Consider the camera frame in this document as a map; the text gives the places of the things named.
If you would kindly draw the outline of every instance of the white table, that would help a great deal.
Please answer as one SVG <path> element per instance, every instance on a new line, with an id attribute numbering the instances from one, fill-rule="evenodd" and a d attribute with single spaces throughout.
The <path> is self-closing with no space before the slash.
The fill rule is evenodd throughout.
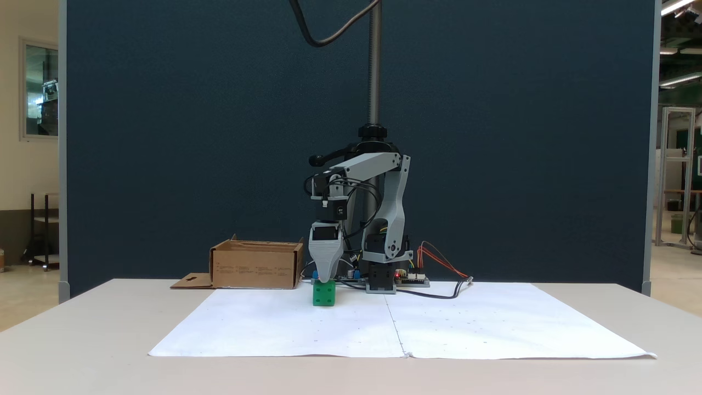
<path id="1" fill-rule="evenodd" d="M 403 395 L 702 393 L 702 318 L 617 285 L 537 284 L 658 360 L 150 357 L 212 293 L 173 283 L 112 280 L 0 333 L 0 393 L 358 394 L 344 377 Z"/>

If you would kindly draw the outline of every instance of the floor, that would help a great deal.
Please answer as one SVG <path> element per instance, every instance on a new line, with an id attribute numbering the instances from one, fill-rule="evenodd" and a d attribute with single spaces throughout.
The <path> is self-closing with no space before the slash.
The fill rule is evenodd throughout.
<path id="1" fill-rule="evenodd" d="M 58 305 L 59 271 L 11 266 L 0 273 L 0 332 Z"/>
<path id="2" fill-rule="evenodd" d="M 670 232 L 671 214 L 663 213 L 661 239 L 665 242 L 680 242 L 682 236 Z M 702 316 L 702 256 L 676 247 L 651 247 L 651 296 Z"/>
<path id="3" fill-rule="evenodd" d="M 663 221 L 663 240 L 679 241 Z M 0 332 L 58 304 L 59 271 L 12 266 L 0 273 Z M 652 297 L 702 316 L 702 256 L 675 247 L 651 248 Z"/>

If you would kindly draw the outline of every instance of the window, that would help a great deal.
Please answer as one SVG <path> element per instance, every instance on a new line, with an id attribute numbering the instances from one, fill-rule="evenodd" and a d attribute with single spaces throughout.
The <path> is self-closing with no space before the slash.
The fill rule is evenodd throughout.
<path id="1" fill-rule="evenodd" d="M 20 38 L 20 139 L 58 136 L 58 47 Z"/>

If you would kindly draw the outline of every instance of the black knob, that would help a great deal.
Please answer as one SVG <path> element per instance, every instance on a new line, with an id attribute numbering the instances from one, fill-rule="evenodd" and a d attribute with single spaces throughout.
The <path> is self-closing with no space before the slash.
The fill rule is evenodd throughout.
<path id="1" fill-rule="evenodd" d="M 312 167 L 324 166 L 324 157 L 322 155 L 312 155 L 307 161 Z"/>

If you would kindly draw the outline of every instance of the aluminum frame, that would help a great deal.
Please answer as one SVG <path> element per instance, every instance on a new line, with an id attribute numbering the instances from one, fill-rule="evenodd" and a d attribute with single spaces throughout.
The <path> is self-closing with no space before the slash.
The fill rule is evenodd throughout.
<path id="1" fill-rule="evenodd" d="M 689 123 L 687 127 L 687 155 L 684 157 L 668 157 L 668 119 L 671 113 L 682 113 L 688 114 Z M 665 168 L 668 162 L 683 162 L 687 163 L 685 167 L 685 190 L 682 195 L 683 210 L 682 218 L 683 221 L 687 222 L 690 214 L 690 190 L 692 187 L 692 164 L 693 164 L 693 149 L 694 149 L 694 133 L 695 133 L 695 116 L 696 110 L 694 108 L 686 107 L 664 107 L 663 114 L 661 115 L 662 125 L 661 125 L 661 173 L 658 175 L 658 211 L 656 213 L 656 239 L 655 244 L 657 247 L 660 246 L 671 246 L 684 248 L 689 250 L 691 245 L 687 243 L 687 226 L 682 227 L 682 237 L 679 242 L 665 242 L 662 240 L 663 227 L 663 210 L 665 210 Z"/>
<path id="2" fill-rule="evenodd" d="M 58 8 L 58 78 L 62 82 L 61 97 L 58 101 L 58 181 L 60 199 L 58 212 L 61 221 L 58 223 L 58 254 L 60 277 L 58 281 L 58 302 L 63 303 L 71 298 L 71 286 L 68 283 L 68 175 L 66 164 L 66 42 L 67 42 L 67 2 L 61 0 Z"/>

